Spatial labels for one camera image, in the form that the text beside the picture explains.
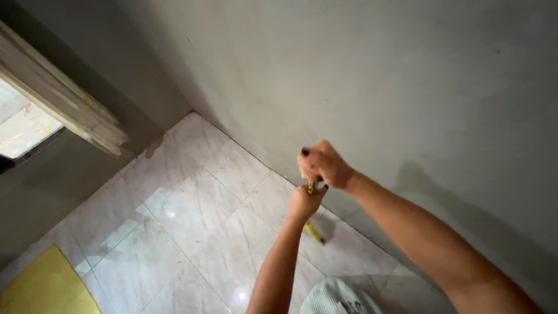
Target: yellow towel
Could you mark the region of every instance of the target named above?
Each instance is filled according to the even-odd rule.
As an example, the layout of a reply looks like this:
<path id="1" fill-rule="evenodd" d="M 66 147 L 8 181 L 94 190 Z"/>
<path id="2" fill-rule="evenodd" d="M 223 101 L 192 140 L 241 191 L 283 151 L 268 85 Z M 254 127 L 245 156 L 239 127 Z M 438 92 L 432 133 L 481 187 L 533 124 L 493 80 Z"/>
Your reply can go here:
<path id="1" fill-rule="evenodd" d="M 52 244 L 2 293 L 1 314 L 101 314 L 58 246 Z"/>

